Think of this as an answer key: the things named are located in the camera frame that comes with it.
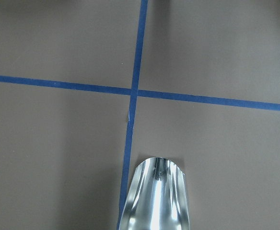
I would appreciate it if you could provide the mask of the metal scoop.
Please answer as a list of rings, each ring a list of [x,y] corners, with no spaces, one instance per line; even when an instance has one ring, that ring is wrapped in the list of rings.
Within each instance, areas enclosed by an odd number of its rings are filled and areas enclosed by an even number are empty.
[[[186,179],[177,164],[151,157],[136,167],[118,228],[190,229]]]

